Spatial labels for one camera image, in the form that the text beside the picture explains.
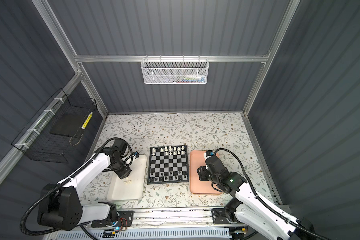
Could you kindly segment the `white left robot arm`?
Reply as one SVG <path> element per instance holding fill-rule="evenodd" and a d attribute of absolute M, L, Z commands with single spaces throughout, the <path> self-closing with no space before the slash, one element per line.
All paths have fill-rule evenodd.
<path fill-rule="evenodd" d="M 98 148 L 96 153 L 72 175 L 61 180 L 63 187 L 42 200 L 38 209 L 38 224 L 58 230 L 70 231 L 76 226 L 92 221 L 104 221 L 113 226 L 119 221 L 115 204 L 100 202 L 84 206 L 80 197 L 87 185 L 103 169 L 110 168 L 117 174 L 127 177 L 131 169 L 125 165 L 127 144 L 113 144 L 111 147 Z"/>

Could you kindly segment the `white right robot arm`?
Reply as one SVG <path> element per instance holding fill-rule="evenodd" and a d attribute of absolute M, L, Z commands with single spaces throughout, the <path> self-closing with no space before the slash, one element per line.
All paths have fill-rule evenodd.
<path fill-rule="evenodd" d="M 256 194 L 249 182 L 236 172 L 222 170 L 211 173 L 207 167 L 197 169 L 199 179 L 210 181 L 218 190 L 233 198 L 225 206 L 225 215 L 231 223 L 244 223 L 269 240 L 317 240 L 308 231 L 313 225 L 299 220 Z"/>

